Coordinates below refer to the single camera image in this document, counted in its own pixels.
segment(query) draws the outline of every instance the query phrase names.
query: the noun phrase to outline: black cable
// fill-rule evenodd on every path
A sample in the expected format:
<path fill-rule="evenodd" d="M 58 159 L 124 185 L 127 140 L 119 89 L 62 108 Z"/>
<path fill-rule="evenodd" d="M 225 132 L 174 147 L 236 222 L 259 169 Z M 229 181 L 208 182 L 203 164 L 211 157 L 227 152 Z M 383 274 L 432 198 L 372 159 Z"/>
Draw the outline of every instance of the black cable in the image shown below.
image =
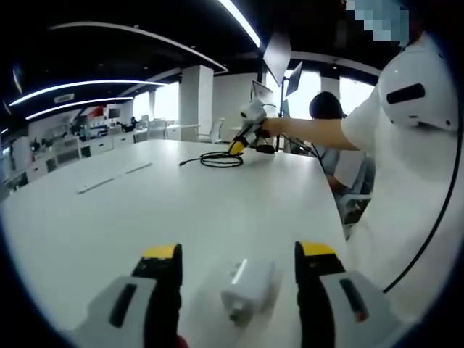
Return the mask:
<path fill-rule="evenodd" d="M 301 147 L 303 149 L 305 149 L 306 151 L 308 151 L 309 153 L 311 153 L 314 157 L 316 157 L 320 163 L 320 166 L 322 167 L 322 171 L 324 172 L 325 175 L 327 175 L 327 172 L 326 172 L 326 169 L 324 168 L 324 164 L 322 163 L 322 158 L 320 157 L 319 155 L 319 152 L 318 150 L 315 148 L 315 146 L 313 148 L 310 148 L 308 146 L 306 146 L 306 144 L 304 144 L 303 142 L 301 142 L 300 144 L 298 144 L 296 141 L 293 141 L 291 140 L 288 136 L 285 136 L 283 134 L 281 134 L 285 139 L 287 139 L 288 141 L 290 141 L 293 145 L 297 145 L 298 147 Z"/>
<path fill-rule="evenodd" d="M 242 153 L 229 154 L 227 151 L 207 152 L 200 157 L 189 159 L 179 163 L 179 167 L 186 165 L 190 162 L 200 161 L 203 165 L 212 168 L 233 168 L 244 164 L 241 158 Z"/>
<path fill-rule="evenodd" d="M 452 171 L 452 177 L 451 177 L 451 183 L 449 184 L 449 189 L 446 198 L 444 199 L 444 203 L 442 206 L 442 210 L 440 210 L 440 213 L 438 215 L 438 218 L 436 219 L 436 222 L 434 226 L 432 227 L 430 233 L 427 236 L 426 241 L 422 244 L 420 247 L 418 253 L 414 256 L 413 260 L 410 262 L 409 265 L 400 273 L 400 275 L 384 289 L 384 293 L 386 294 L 390 290 L 394 288 L 395 285 L 397 285 L 410 271 L 411 268 L 415 265 L 415 263 L 419 260 L 419 258 L 422 256 L 422 254 L 425 252 L 427 249 L 428 245 L 430 244 L 430 241 L 432 238 L 435 236 L 436 231 L 438 230 L 438 227 L 440 226 L 440 223 L 443 220 L 444 214 L 447 211 L 448 205 L 451 200 L 452 192 L 455 189 L 455 184 L 457 180 L 457 173 L 459 172 L 459 165 L 460 165 L 460 160 L 461 160 L 461 150 L 463 146 L 463 119 L 462 119 L 462 110 L 459 108 L 458 111 L 458 121 L 457 121 L 457 149 L 456 149 L 456 160 L 455 160 L 455 167 Z"/>

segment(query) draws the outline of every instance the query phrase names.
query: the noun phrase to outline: ceiling light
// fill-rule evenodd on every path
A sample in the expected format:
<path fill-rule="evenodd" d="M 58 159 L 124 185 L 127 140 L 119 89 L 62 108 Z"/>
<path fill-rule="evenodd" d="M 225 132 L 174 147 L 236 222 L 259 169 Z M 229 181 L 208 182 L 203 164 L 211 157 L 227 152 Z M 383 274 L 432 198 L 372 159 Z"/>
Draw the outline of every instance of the ceiling light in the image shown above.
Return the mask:
<path fill-rule="evenodd" d="M 48 112 L 53 112 L 56 110 L 64 109 L 65 107 L 76 107 L 78 105 L 82 104 L 90 104 L 90 103 L 99 103 L 99 102 L 116 102 L 116 101 L 121 101 L 121 100 L 131 100 L 133 97 L 131 96 L 119 96 L 116 98 L 103 98 L 103 99 L 92 99 L 92 100 L 85 100 L 85 101 L 78 101 L 77 103 L 71 103 L 71 104 L 66 104 L 66 105 L 61 105 L 59 107 L 52 107 L 51 109 L 47 109 L 44 111 L 37 112 L 31 116 L 27 116 L 26 120 L 32 120 L 35 117 L 38 117 L 40 115 L 46 114 Z"/>
<path fill-rule="evenodd" d="M 247 19 L 243 14 L 237 9 L 237 6 L 231 0 L 218 0 L 236 19 L 241 27 L 246 31 L 248 36 L 253 40 L 257 48 L 261 45 L 260 37 L 256 34 L 252 26 L 248 23 Z"/>
<path fill-rule="evenodd" d="M 18 100 L 15 100 L 14 102 L 12 102 L 10 104 L 10 106 L 12 107 L 13 105 L 17 105 L 19 103 L 22 103 L 25 100 L 33 98 L 34 96 L 40 96 L 41 94 L 48 93 L 48 92 L 51 92 L 51 91 L 56 91 L 58 89 L 69 88 L 69 87 L 77 87 L 77 86 L 86 86 L 86 85 L 99 85 L 101 83 L 130 83 L 130 84 L 133 84 L 133 85 L 166 86 L 166 83 L 151 82 L 151 81 L 139 81 L 139 80 L 93 80 L 93 81 L 74 82 L 74 83 L 67 83 L 65 85 L 48 87 L 48 88 L 42 89 L 40 91 L 33 92 L 31 94 L 28 94 L 27 96 L 19 98 Z"/>

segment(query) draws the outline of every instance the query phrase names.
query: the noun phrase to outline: person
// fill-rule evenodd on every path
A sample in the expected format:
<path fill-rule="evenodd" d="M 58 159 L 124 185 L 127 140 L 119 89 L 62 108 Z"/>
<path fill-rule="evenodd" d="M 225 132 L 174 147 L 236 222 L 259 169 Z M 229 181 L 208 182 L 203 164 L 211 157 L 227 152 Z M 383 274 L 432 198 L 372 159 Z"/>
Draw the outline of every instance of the person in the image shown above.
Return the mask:
<path fill-rule="evenodd" d="M 450 189 L 459 146 L 458 108 L 444 53 L 420 23 L 410 21 L 409 29 L 404 51 L 384 68 L 372 94 L 348 117 L 268 119 L 262 127 L 271 136 L 285 133 L 325 148 L 363 150 L 373 156 L 372 198 L 352 230 L 342 262 L 383 289 L 401 319 L 415 321 L 450 274 L 463 240 L 464 199 L 451 196 L 433 239 L 419 254 Z M 455 184 L 458 192 L 464 189 L 463 162 Z"/>
<path fill-rule="evenodd" d="M 123 132 L 124 133 L 130 133 L 130 132 L 133 132 L 134 129 L 136 129 L 136 126 L 137 126 L 137 120 L 134 116 L 132 116 L 130 118 L 130 125 L 124 125 L 122 124 L 121 122 L 116 122 L 117 125 L 120 125 L 121 128 L 123 129 Z"/>
<path fill-rule="evenodd" d="M 344 114 L 339 100 L 330 92 L 319 93 L 310 104 L 310 115 L 315 120 L 341 120 Z M 352 192 L 354 186 L 361 186 L 363 175 L 360 172 L 365 152 L 340 151 L 313 145 L 326 172 L 328 184 L 333 195 L 338 198 Z"/>

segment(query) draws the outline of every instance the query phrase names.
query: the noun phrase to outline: curved light strip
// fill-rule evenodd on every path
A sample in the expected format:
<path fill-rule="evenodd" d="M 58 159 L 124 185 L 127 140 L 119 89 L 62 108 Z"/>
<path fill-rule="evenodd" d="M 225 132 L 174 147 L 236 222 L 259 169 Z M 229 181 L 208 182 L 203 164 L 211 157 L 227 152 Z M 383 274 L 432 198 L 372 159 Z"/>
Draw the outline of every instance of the curved light strip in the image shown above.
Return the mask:
<path fill-rule="evenodd" d="M 249 24 L 247 19 L 243 16 L 237 6 L 231 0 L 218 0 L 229 13 L 235 18 L 241 27 L 246 31 L 249 38 L 253 40 L 257 48 L 261 46 L 261 40 L 258 34 L 254 31 L 253 27 Z"/>
<path fill-rule="evenodd" d="M 191 49 L 190 47 L 184 46 L 183 44 L 178 43 L 177 41 L 171 40 L 170 38 L 165 38 L 164 36 L 161 36 L 161 35 L 150 33 L 149 31 L 146 31 L 146 30 L 128 27 L 127 25 L 103 23 L 103 22 L 71 22 L 71 23 L 54 25 L 53 27 L 50 27 L 49 29 L 56 30 L 56 29 L 63 29 L 63 28 L 76 28 L 76 27 L 100 27 L 100 28 L 119 29 L 119 30 L 124 30 L 124 31 L 130 31 L 131 33 L 140 34 L 143 36 L 148 36 L 150 38 L 155 38 L 167 44 L 176 46 L 179 49 L 183 49 L 184 51 L 195 54 L 196 56 L 216 65 L 217 67 L 219 67 L 220 69 L 224 70 L 227 73 L 229 71 L 227 67 L 219 64 L 215 60 L 205 56 L 204 54 L 201 54 L 200 52 L 195 51 L 194 49 Z"/>
<path fill-rule="evenodd" d="M 155 85 L 155 86 L 166 86 L 166 83 L 160 82 L 151 82 L 151 81 L 139 81 L 139 80 L 92 80 L 92 81 L 82 81 L 82 82 L 74 82 L 74 83 L 66 83 L 64 85 L 48 87 L 45 89 L 41 89 L 40 91 L 33 92 L 28 94 L 27 96 L 23 96 L 18 100 L 15 100 L 10 104 L 12 107 L 13 105 L 18 105 L 25 100 L 31 99 L 34 96 L 40 96 L 41 94 L 48 93 L 51 91 L 56 91 L 58 89 L 69 88 L 69 87 L 77 87 L 77 86 L 86 86 L 86 85 L 98 85 L 100 83 L 130 83 L 134 85 Z"/>
<path fill-rule="evenodd" d="M 114 102 L 114 101 L 131 100 L 131 99 L 133 99 L 133 97 L 131 97 L 131 96 L 119 96 L 117 98 L 103 98 L 103 99 L 92 99 L 92 100 L 78 101 L 77 103 L 61 105 L 59 107 L 52 107 L 51 109 L 47 109 L 47 110 L 44 110 L 44 111 L 37 112 L 34 115 L 27 116 L 26 120 L 32 120 L 33 118 L 38 117 L 40 115 L 46 114 L 48 112 L 53 112 L 53 111 L 56 111 L 56 110 L 64 109 L 65 107 L 76 107 L 76 106 L 82 105 L 82 104 L 90 104 L 90 103 L 98 103 L 98 102 Z"/>

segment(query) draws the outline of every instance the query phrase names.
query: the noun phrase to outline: white power adapter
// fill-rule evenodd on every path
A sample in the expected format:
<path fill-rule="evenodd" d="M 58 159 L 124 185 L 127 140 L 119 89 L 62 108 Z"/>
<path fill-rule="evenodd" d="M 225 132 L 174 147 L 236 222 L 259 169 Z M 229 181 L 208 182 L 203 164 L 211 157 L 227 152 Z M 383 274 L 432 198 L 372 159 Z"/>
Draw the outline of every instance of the white power adapter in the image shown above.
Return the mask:
<path fill-rule="evenodd" d="M 263 309 L 270 294 L 274 270 L 274 262 L 243 259 L 236 265 L 231 282 L 221 291 L 224 307 L 232 321 Z"/>

